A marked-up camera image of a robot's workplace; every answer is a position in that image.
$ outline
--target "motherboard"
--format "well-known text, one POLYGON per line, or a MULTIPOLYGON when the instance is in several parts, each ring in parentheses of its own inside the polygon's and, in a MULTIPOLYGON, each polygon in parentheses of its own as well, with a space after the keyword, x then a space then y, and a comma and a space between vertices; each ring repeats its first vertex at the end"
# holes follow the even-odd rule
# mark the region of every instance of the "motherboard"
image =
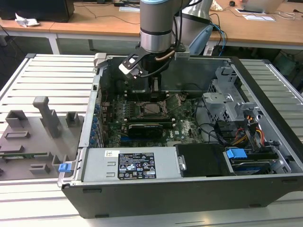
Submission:
POLYGON ((124 96, 116 96, 102 107, 105 147, 172 147, 202 143, 194 114, 197 101, 177 93, 156 103, 141 101, 139 97, 137 101, 128 101, 124 96))

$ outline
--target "circuit board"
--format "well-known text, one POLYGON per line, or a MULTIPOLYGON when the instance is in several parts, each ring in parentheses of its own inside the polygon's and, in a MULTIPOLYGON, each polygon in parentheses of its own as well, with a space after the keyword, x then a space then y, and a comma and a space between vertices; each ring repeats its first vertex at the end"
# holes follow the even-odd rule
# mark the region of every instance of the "circuit board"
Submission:
MULTIPOLYGON (((175 107, 163 116, 162 120, 173 119, 173 123, 162 122, 163 133, 159 139, 140 139, 133 140, 127 135, 127 123, 125 118, 134 118, 140 115, 140 106, 138 102, 128 102, 124 97, 117 96, 108 104, 108 108, 103 114, 103 122, 107 128, 107 136, 105 146, 108 148, 116 147, 172 147, 178 143, 202 143, 202 135, 198 132, 198 128, 193 117, 193 112, 196 106, 195 99, 186 99, 180 103, 179 107, 175 107)), ((149 113, 160 110, 157 104, 154 104, 152 109, 145 109, 149 113)))

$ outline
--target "barcode label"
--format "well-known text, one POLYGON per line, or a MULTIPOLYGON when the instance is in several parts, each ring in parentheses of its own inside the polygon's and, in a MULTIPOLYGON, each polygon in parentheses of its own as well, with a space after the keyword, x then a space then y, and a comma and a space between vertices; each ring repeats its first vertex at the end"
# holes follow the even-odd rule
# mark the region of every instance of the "barcode label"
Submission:
POLYGON ((120 154, 119 150, 106 150, 104 157, 118 157, 120 154))

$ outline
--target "desk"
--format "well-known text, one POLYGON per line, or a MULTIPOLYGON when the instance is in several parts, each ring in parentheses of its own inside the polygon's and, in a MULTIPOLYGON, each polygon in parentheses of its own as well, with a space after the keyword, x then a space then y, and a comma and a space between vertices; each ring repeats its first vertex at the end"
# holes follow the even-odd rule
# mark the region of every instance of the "desk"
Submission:
MULTIPOLYGON (((218 0, 223 8, 228 6, 228 2, 218 0)), ((58 38, 139 41, 140 25, 136 24, 140 22, 139 13, 120 12, 119 8, 113 5, 90 6, 85 3, 75 5, 77 6, 69 23, 41 22, 41 26, 27 28, 17 25, 15 21, 3 20, 0 24, 10 35, 48 38, 54 54, 60 54, 58 38), (135 24, 126 23, 115 17, 95 18, 93 14, 112 15, 135 24)), ((279 8, 284 12, 292 12, 293 9, 303 11, 303 4, 288 2, 279 8)), ((251 21, 236 17, 228 10, 210 11, 211 13, 217 13, 220 17, 222 30, 228 35, 227 46, 303 49, 303 20, 286 20, 274 15, 276 22, 251 21)), ((216 16, 213 15, 212 18, 213 22, 217 23, 216 16)), ((0 35, 5 35, 4 31, 0 30, 0 35)), ((213 32, 207 47, 212 49, 219 39, 219 33, 213 32)))
MULTIPOLYGON (((0 25, 11 36, 28 36, 48 38, 54 54, 60 54, 58 38, 91 40, 139 41, 140 13, 120 12, 119 7, 91 6, 85 3, 75 3, 75 11, 68 23, 40 22, 40 26, 22 27, 14 20, 0 20, 0 25)), ((6 35, 0 28, 0 35, 6 35)))
MULTIPOLYGON (((229 5, 228 0, 217 0, 223 9, 229 5)), ((242 14, 235 11, 240 7, 229 7, 236 15, 242 14)), ((302 3, 282 3, 278 10, 292 13, 294 9, 303 11, 302 3)), ((236 17, 229 10, 216 12, 220 17, 221 28, 228 35, 227 46, 276 48, 303 50, 303 18, 302 14, 296 13, 296 20, 280 18, 276 14, 268 16, 274 17, 276 22, 247 20, 244 17, 236 17)), ((213 23, 218 24, 216 15, 211 16, 213 23)), ((218 45, 220 35, 213 32, 207 43, 206 52, 218 45)))

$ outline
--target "sticker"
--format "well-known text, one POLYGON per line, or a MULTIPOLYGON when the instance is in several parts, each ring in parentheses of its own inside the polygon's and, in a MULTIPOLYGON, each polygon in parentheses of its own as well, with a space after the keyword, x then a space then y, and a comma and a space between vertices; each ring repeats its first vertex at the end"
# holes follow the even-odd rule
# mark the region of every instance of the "sticker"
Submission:
POLYGON ((105 150, 104 157, 118 157, 119 150, 105 150))
POLYGON ((153 153, 118 154, 120 180, 155 179, 156 165, 153 153))
POLYGON ((4 159, 24 159, 22 156, 3 157, 4 159))

